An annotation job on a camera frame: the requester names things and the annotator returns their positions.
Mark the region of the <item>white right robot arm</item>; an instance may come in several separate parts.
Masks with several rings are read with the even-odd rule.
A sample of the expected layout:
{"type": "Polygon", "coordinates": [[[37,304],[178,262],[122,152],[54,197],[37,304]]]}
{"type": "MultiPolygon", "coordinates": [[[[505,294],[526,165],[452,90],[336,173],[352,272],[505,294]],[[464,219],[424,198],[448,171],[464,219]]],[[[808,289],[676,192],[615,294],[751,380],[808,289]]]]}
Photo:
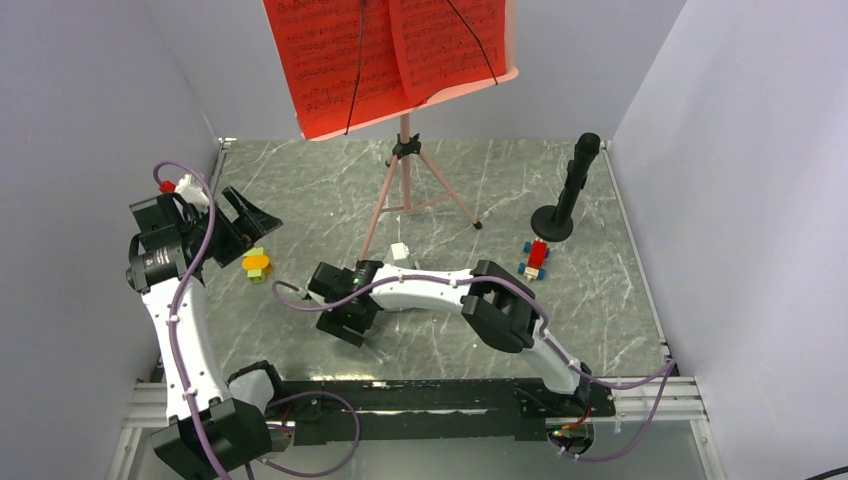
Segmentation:
{"type": "Polygon", "coordinates": [[[516,354],[552,393],[554,407],[576,415],[591,399],[587,369],[548,328],[534,293],[493,261],[473,269],[428,271],[363,260],[355,269],[320,263],[306,285],[327,306],[318,328],[355,346],[377,313],[432,310],[462,316],[490,348],[516,354]]]}

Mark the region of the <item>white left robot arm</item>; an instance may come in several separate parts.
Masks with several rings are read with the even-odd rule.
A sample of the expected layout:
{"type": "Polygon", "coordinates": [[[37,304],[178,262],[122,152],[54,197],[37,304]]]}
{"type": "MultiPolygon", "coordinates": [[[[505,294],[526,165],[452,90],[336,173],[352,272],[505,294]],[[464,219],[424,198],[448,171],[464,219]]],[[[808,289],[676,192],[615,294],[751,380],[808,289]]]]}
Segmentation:
{"type": "Polygon", "coordinates": [[[281,227],[237,190],[224,197],[237,217],[208,210],[204,194],[161,193],[130,211],[127,282],[154,324],[166,379],[166,427],[153,433],[157,457],[184,479],[216,479],[272,449],[266,420],[279,417],[287,392],[276,369],[256,362],[224,377],[211,348],[202,264],[224,267],[281,227]]]}

